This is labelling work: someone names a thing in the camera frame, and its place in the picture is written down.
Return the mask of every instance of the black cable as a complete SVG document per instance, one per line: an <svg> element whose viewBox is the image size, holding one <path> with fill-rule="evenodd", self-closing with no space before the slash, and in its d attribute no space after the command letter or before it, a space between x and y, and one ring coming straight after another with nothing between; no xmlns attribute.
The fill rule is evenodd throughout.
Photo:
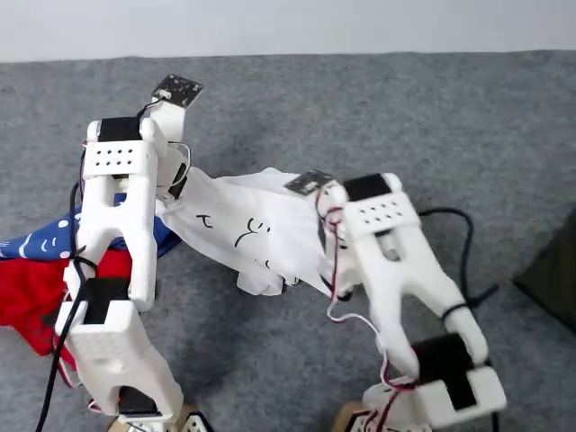
<svg viewBox="0 0 576 432"><path fill-rule="evenodd" d="M466 232L466 239L464 240L463 248L462 248L462 257L460 259L460 288L462 291L462 296L464 298L465 304L455 305L454 307L450 308L448 311L455 311L463 306L470 306L471 308L478 306L492 294L494 294L498 289L499 286L497 284L490 287L488 290L483 292L482 294L478 295L477 297L470 296L470 290L468 287L468 259L470 257L470 249L472 247L472 240L474 237L474 222L472 217L462 211L460 209L455 209L453 207L436 207L433 209L428 209L424 211L419 211L419 216L429 216L431 214L455 214L460 216L466 221L466 225L468 225L468 230ZM490 359L486 362L488 365L491 364ZM498 412L493 412L490 416L491 424L492 424L492 432L500 432L500 414Z"/></svg>
<svg viewBox="0 0 576 432"><path fill-rule="evenodd" d="M76 182L72 187L72 191L70 192L70 206L68 212L68 218L70 219L69 223L69 233L70 233L70 250L73 257L73 264L76 272L78 273L78 277L80 279L80 286L78 288L78 293L74 302L72 303L72 308L70 309L70 313L67 316L66 322L64 323L64 327L62 328L62 333L60 334L60 338L58 340L58 344L54 349L53 357L52 357L52 366L50 368L48 383L46 384L46 393L44 394L44 402L42 403L42 410L40 412L40 418L38 419L38 424L36 425L35 432L41 432L44 428L44 423L46 422L46 417L48 416L48 410L50 409L50 401L52 399L52 393L54 391L54 382L56 381L56 373L58 372L58 365L59 360L62 355L62 349L64 348L64 341L66 340L66 336L70 331L70 327L72 326L72 321L76 316L76 312L78 310L78 306L80 306L80 301L84 297L84 290L86 287L86 276L84 275L84 271L80 267L81 260L77 259L77 244L76 244L76 227L75 227L75 219L74 219L74 209L76 203L76 194L79 187L79 183Z"/></svg>
<svg viewBox="0 0 576 432"><path fill-rule="evenodd" d="M144 113L146 112L146 110L147 110L150 106L154 106L154 105L159 104L160 102L165 101L165 100L166 100L165 98L160 97L159 99L157 99L157 100L154 101L154 102L147 103L146 105L144 105L144 107L143 107L140 111L138 111L138 114L136 114L136 118L137 118L138 120L140 120L140 119L142 118L142 116L144 115Z"/></svg>
<svg viewBox="0 0 576 432"><path fill-rule="evenodd" d="M419 211L418 216L429 216L439 213L460 216L464 218L468 225L468 231L466 232L466 239L464 240L462 255L460 257L460 290L462 291L462 296L466 302L468 302L470 300L470 290L468 289L468 259L470 258L470 249L474 237L474 222L468 213L453 207L436 207L434 209Z"/></svg>

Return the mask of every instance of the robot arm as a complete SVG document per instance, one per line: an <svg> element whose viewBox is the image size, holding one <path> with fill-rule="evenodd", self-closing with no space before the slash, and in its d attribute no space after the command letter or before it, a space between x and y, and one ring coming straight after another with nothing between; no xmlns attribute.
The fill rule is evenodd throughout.
<svg viewBox="0 0 576 432"><path fill-rule="evenodd" d="M345 298L362 284L377 329L376 344L390 363L416 385L398 403L399 422L443 428L506 405L498 376L486 365L488 346L465 298L442 270L419 216L396 175L369 175L343 184L331 181L316 197L327 226L332 256L337 225L340 250L335 295ZM411 344L401 326L401 298L419 298L445 324L446 336Z"/></svg>
<svg viewBox="0 0 576 432"><path fill-rule="evenodd" d="M98 264L111 241L123 236L132 258L130 278L98 278L86 263L85 295L66 339L78 376L107 415L146 425L150 431L176 431L183 394L166 360L150 344L139 312L155 300L157 244L153 220L157 197L175 199L185 181L179 142L184 112L202 87L168 76L147 107L151 114L94 121L88 127L79 255ZM114 196L126 193L120 205ZM80 278L73 260L64 280L74 300ZM73 302L65 301L56 325L60 335Z"/></svg>

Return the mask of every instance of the dark object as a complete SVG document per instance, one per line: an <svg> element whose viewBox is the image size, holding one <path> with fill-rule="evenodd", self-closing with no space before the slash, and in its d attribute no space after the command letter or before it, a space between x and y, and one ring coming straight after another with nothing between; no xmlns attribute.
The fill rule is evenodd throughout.
<svg viewBox="0 0 576 432"><path fill-rule="evenodd" d="M188 108L203 88L202 84L188 78L170 74L156 87L152 96L181 108Z"/></svg>
<svg viewBox="0 0 576 432"><path fill-rule="evenodd" d="M284 185L286 189L297 194L307 196L322 186L327 185L334 177L319 169L311 169L307 173L297 176Z"/></svg>
<svg viewBox="0 0 576 432"><path fill-rule="evenodd" d="M172 183L178 179L181 179L182 176L185 174L185 171L186 171L186 164L181 164L180 167L178 168L178 172L174 177L174 180L172 180ZM182 181L180 181L180 183L170 186L170 189L168 189L168 193L174 196L175 200L177 200L180 197L180 194L182 193L182 190L184 189L184 185L186 184L187 180L188 177L183 178Z"/></svg>
<svg viewBox="0 0 576 432"><path fill-rule="evenodd" d="M389 194L392 192L384 177L380 174L371 174L364 177L353 178L344 182L350 201L362 201L373 196Z"/></svg>
<svg viewBox="0 0 576 432"><path fill-rule="evenodd" d="M137 117L102 119L98 133L99 142L142 140L140 120Z"/></svg>
<svg viewBox="0 0 576 432"><path fill-rule="evenodd" d="M126 417L156 417L162 415L151 398L141 391L127 386L121 387L118 393L118 412Z"/></svg>
<svg viewBox="0 0 576 432"><path fill-rule="evenodd" d="M514 284L576 332L576 209Z"/></svg>
<svg viewBox="0 0 576 432"><path fill-rule="evenodd" d="M128 277L97 277L86 281L83 300L88 301L84 324L104 324L112 300L128 300Z"/></svg>
<svg viewBox="0 0 576 432"><path fill-rule="evenodd" d="M206 417L200 412L200 411L196 411L196 412L191 412L188 415L188 418L190 418L191 416L197 416L202 420L202 423L204 425L204 428L206 429L206 432L214 432L214 429L212 428L212 426L210 425L210 423L208 423L208 420L206 419Z"/></svg>
<svg viewBox="0 0 576 432"><path fill-rule="evenodd" d="M72 307L70 308L70 313L66 318L66 322L62 327L62 333L60 334L60 338L56 347L54 348L54 352L52 354L52 364L50 366L50 373L48 376L48 383L46 384L46 391L44 392L44 402L42 403L42 409L40 411L40 417L38 418L38 423L36 424L36 428L34 429L35 432L41 432L44 429L44 424L46 423L46 418L48 417L48 411L50 409L50 401L52 400L52 393L54 391L54 382L56 381L56 373L58 372L59 360L62 355L62 349L64 348L64 342L70 331L70 327L72 326L72 321L76 316L76 312L78 307L80 306L80 301L84 295L84 291L86 289L86 276L82 271L82 267L80 266L80 262L82 260L78 259L78 250L76 244L76 228L74 225L76 224L76 219L74 219L74 209L76 207L76 194L80 183L76 182L74 186L72 186L72 190L70 191L70 201L68 207L68 219L70 220L70 225L68 228L68 233L70 235L70 251L73 258L73 265L78 273L78 278L80 279L80 287L78 288L78 293L74 302L72 303Z"/></svg>
<svg viewBox="0 0 576 432"><path fill-rule="evenodd" d="M455 410L476 405L476 398L466 373L474 364L462 338L450 333L413 345L420 363L419 384L442 380Z"/></svg>

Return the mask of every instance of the black marker drawing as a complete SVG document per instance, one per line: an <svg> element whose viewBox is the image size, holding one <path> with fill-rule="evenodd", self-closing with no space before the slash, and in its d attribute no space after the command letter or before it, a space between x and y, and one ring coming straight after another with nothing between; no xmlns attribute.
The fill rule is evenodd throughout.
<svg viewBox="0 0 576 432"><path fill-rule="evenodd" d="M207 215L207 214L197 214L196 217L202 219L202 222L203 222L203 224L204 224L204 227L206 227L206 228L214 228L212 225L208 225L208 222L206 221L207 219L210 219L212 216L209 216L209 215Z"/></svg>
<svg viewBox="0 0 576 432"><path fill-rule="evenodd" d="M260 224L257 227L257 230L254 230L254 227L252 227L252 224L255 222L256 220L254 218L250 218L248 220L248 224L246 226L248 232L243 233L242 235L240 235L240 237L238 237L236 239L236 242L234 243L234 248L238 247L239 242L245 237L245 236L249 236L250 234L258 234L260 233L260 229L262 227L264 227L264 223L260 222Z"/></svg>

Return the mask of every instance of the wooden base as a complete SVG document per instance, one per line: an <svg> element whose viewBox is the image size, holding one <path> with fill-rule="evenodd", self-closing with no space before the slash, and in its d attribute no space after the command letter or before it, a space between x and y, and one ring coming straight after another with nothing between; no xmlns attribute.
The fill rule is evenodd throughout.
<svg viewBox="0 0 576 432"><path fill-rule="evenodd" d="M177 430L182 429L184 427L184 423L186 422L186 419L188 418L190 413L196 412L196 411L197 411L197 409L194 405L186 405L185 404L182 407L182 411L180 412L180 418L176 422ZM130 429L130 425L127 425L126 423L121 423L120 421L118 421L118 419L116 419L108 427L107 432L128 432L129 429Z"/></svg>
<svg viewBox="0 0 576 432"><path fill-rule="evenodd" d="M354 423L354 413L364 409L362 402L349 402L344 405L336 417L336 421L332 427L332 432L349 431L352 427L352 423Z"/></svg>

